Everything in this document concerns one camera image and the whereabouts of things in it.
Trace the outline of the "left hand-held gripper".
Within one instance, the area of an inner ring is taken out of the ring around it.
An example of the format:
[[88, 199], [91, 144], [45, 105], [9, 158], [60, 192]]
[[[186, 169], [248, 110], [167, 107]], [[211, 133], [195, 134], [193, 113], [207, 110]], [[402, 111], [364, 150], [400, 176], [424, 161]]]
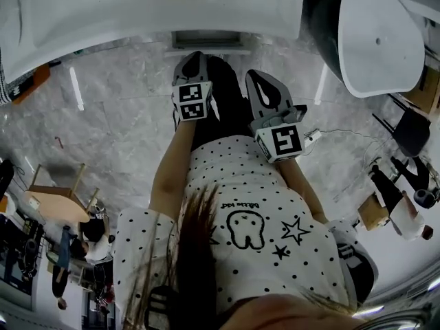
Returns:
[[181, 59], [175, 68], [172, 100], [181, 121], [200, 120], [208, 115], [212, 82], [206, 81], [207, 62], [208, 57], [196, 51]]

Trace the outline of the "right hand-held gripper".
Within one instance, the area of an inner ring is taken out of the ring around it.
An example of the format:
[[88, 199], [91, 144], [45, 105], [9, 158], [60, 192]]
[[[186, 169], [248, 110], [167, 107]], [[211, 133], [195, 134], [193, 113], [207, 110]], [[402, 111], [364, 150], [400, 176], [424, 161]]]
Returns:
[[292, 105], [288, 88], [278, 79], [251, 69], [245, 77], [254, 119], [250, 129], [269, 163], [295, 158], [305, 150], [302, 119], [307, 106]]

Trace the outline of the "person's right forearm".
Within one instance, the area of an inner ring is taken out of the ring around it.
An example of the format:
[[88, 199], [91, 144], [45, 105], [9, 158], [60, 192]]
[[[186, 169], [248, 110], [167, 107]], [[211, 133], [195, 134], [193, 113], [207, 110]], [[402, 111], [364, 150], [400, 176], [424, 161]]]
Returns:
[[295, 159], [288, 159], [277, 163], [276, 166], [287, 186], [296, 191], [308, 205], [312, 217], [322, 224], [328, 223], [329, 220], [325, 215], [322, 204], [297, 161]]

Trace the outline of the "person's left forearm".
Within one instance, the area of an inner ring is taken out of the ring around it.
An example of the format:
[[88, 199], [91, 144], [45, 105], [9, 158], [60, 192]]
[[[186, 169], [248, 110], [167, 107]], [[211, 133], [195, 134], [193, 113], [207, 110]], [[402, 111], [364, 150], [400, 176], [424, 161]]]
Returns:
[[180, 122], [155, 174], [149, 209], [177, 221], [197, 122]]

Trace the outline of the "black trousers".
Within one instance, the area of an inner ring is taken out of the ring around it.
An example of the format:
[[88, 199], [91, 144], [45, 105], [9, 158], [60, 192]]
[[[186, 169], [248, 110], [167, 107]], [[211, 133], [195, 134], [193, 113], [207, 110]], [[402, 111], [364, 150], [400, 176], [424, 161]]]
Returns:
[[254, 120], [250, 101], [241, 94], [235, 71], [223, 59], [210, 56], [207, 60], [208, 80], [217, 110], [198, 120], [191, 150], [233, 135], [252, 136], [249, 124]]

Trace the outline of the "white power strip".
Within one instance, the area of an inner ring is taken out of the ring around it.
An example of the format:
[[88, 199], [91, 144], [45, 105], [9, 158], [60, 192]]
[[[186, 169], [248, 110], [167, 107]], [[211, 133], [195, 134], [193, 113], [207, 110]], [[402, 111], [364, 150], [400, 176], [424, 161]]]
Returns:
[[305, 147], [312, 145], [322, 137], [322, 133], [319, 129], [315, 129], [312, 132], [305, 134]]

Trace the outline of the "person in white dotted shirt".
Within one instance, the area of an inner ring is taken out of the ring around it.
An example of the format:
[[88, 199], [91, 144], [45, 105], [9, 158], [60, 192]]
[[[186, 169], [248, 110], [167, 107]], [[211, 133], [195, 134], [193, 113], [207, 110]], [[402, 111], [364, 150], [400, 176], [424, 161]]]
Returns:
[[350, 309], [338, 249], [326, 224], [245, 136], [192, 152], [185, 189], [213, 203], [177, 221], [154, 210], [120, 213], [113, 249], [115, 303], [135, 330], [168, 330], [164, 303], [189, 292], [188, 330], [208, 297], [221, 315], [236, 302], [270, 294], [307, 296]]

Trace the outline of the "white vanity cabinet with sink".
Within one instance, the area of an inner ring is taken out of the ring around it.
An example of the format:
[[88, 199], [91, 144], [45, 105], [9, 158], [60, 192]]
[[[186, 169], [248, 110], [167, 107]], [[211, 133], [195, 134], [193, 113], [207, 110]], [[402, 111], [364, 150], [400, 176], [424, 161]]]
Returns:
[[180, 30], [299, 35], [303, 0], [0, 0], [0, 53], [12, 82], [60, 56]]

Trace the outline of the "white bathtub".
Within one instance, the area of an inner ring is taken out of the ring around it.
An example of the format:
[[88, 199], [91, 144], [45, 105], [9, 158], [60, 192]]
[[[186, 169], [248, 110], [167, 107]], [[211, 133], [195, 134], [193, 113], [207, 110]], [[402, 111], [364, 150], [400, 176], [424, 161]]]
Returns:
[[424, 68], [424, 40], [399, 0], [306, 0], [322, 59], [356, 98], [407, 92]]

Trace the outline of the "black chair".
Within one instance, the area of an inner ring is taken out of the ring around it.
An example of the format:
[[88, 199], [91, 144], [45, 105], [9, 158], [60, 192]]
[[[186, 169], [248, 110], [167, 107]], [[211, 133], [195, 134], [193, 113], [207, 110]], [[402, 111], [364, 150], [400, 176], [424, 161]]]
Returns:
[[417, 157], [430, 137], [431, 121], [424, 115], [406, 106], [392, 94], [387, 94], [393, 102], [404, 110], [396, 127], [391, 126], [385, 119], [381, 120], [373, 113], [373, 117], [391, 134], [400, 151], [406, 157]]

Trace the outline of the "orange sofa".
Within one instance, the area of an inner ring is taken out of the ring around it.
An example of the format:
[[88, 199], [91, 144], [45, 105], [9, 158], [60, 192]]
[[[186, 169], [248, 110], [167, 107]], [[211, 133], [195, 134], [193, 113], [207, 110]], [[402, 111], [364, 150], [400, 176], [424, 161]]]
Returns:
[[26, 78], [15, 89], [17, 97], [12, 101], [14, 105], [21, 104], [30, 94], [37, 90], [50, 77], [50, 66], [48, 63], [37, 67], [34, 73]]

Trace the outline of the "small cardboard box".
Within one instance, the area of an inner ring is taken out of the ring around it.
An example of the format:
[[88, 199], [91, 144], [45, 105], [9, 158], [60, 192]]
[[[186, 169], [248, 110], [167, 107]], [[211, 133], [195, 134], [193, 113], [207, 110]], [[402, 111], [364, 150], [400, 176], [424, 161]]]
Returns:
[[367, 231], [384, 226], [388, 221], [387, 209], [380, 205], [374, 194], [370, 195], [357, 211]]

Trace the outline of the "large cardboard box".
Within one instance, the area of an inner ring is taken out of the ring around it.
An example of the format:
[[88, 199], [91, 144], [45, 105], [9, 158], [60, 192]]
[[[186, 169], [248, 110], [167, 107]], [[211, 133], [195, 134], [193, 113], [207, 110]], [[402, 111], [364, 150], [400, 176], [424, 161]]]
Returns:
[[428, 116], [434, 114], [440, 108], [440, 71], [425, 65], [418, 83], [404, 97]]

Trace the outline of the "wooden stool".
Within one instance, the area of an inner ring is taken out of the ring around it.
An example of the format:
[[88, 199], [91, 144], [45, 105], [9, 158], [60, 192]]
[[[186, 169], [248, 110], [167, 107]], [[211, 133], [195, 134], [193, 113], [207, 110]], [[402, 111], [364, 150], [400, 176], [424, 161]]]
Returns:
[[86, 223], [90, 220], [89, 210], [96, 201], [99, 188], [96, 188], [85, 206], [76, 196], [76, 189], [86, 165], [82, 163], [72, 187], [36, 185], [41, 165], [35, 170], [29, 188], [23, 193], [24, 202], [37, 211], [44, 219], [69, 223]]

